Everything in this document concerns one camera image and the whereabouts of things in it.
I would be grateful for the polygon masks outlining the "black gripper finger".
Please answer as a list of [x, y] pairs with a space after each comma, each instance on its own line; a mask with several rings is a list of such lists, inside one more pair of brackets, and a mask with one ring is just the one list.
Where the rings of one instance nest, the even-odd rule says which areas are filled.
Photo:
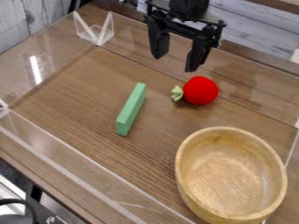
[[150, 54], [158, 60], [169, 49], [169, 34], [165, 24], [153, 17], [146, 18]]
[[194, 72], [199, 66], [205, 62], [211, 51], [211, 45], [208, 43], [208, 38], [197, 35], [192, 39], [190, 51], [186, 54], [185, 61], [185, 72]]

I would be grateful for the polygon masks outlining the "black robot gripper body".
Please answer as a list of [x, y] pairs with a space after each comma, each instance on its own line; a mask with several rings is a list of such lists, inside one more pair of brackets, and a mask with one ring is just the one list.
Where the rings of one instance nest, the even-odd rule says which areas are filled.
[[161, 20], [168, 33], [188, 39], [197, 35], [208, 38], [211, 47], [217, 48], [225, 21], [211, 14], [209, 0], [145, 0], [148, 17]]

